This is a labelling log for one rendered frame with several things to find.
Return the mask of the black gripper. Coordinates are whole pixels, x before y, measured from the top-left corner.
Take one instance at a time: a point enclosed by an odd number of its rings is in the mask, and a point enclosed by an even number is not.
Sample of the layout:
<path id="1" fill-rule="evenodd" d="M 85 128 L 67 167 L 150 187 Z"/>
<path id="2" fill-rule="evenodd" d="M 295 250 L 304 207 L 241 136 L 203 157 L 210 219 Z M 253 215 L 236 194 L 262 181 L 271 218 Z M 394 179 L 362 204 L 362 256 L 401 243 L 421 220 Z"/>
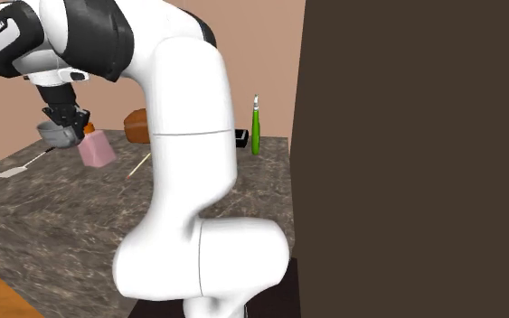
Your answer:
<path id="1" fill-rule="evenodd" d="M 47 104 L 42 112 L 56 125 L 72 126 L 76 137 L 82 140 L 85 136 L 84 128 L 89 123 L 90 112 L 86 109 L 76 109 L 76 94 L 70 83 L 57 86 L 37 85 L 42 100 Z"/>

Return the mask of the grey bowl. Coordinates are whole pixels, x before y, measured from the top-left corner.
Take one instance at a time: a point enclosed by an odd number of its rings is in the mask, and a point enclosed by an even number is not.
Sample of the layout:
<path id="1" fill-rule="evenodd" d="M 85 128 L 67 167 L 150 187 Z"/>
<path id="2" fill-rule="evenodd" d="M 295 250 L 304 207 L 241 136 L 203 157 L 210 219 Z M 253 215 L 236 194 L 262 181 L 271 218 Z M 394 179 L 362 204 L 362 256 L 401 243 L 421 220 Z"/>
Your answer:
<path id="1" fill-rule="evenodd" d="M 71 126 L 64 127 L 55 124 L 53 121 L 44 121 L 36 129 L 42 140 L 49 146 L 70 148 L 81 143 Z"/>

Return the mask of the pink box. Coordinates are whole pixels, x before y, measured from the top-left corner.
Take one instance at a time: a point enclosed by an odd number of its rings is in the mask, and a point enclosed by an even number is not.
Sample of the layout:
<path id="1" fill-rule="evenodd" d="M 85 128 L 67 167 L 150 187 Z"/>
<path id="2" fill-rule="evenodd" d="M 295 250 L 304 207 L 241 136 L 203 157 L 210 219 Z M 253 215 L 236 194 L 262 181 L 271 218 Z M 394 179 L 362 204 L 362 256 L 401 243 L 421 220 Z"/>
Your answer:
<path id="1" fill-rule="evenodd" d="M 100 168 L 117 158 L 103 130 L 86 134 L 78 145 L 78 150 L 82 162 L 90 167 Z"/>

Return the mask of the brown bread loaf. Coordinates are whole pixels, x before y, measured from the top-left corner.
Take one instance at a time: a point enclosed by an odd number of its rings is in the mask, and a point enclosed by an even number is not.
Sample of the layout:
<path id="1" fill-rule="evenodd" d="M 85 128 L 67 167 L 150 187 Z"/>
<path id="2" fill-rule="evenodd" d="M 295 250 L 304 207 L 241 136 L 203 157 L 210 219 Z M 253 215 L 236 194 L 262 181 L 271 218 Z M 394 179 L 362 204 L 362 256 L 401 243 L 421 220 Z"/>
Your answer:
<path id="1" fill-rule="evenodd" d="M 146 110 L 144 108 L 132 111 L 124 119 L 124 131 L 129 143 L 150 143 Z"/>

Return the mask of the thin wooden stick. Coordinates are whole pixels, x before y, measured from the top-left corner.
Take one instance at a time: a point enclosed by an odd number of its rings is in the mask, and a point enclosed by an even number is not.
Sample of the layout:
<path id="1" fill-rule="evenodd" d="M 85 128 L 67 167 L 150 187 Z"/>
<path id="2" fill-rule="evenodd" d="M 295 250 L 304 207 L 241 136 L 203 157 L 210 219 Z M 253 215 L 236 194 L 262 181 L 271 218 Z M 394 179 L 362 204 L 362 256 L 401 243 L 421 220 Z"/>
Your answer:
<path id="1" fill-rule="evenodd" d="M 126 179 L 129 179 L 151 156 L 151 153 L 148 153 L 144 158 L 130 171 L 127 175 Z"/>

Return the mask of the green bottle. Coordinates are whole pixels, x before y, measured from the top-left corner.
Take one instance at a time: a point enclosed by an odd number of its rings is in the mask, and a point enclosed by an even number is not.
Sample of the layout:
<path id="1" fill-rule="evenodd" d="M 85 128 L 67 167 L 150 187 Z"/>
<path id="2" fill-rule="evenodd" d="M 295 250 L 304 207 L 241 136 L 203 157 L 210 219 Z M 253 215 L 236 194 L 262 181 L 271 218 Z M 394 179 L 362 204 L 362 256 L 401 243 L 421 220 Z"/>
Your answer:
<path id="1" fill-rule="evenodd" d="M 251 124 L 251 152 L 254 155 L 259 154 L 259 138 L 260 138 L 259 95 L 256 94 L 253 100 L 252 124 Z"/>

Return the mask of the dark brown cabinet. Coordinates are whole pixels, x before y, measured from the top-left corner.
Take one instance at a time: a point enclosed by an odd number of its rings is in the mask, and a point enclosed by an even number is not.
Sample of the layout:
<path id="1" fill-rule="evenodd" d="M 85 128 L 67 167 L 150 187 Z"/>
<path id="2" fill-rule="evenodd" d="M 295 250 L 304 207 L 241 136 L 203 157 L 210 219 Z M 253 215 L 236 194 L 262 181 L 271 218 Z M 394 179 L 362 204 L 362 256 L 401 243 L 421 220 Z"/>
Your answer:
<path id="1" fill-rule="evenodd" d="M 509 0 L 306 0 L 304 318 L 509 318 Z"/>

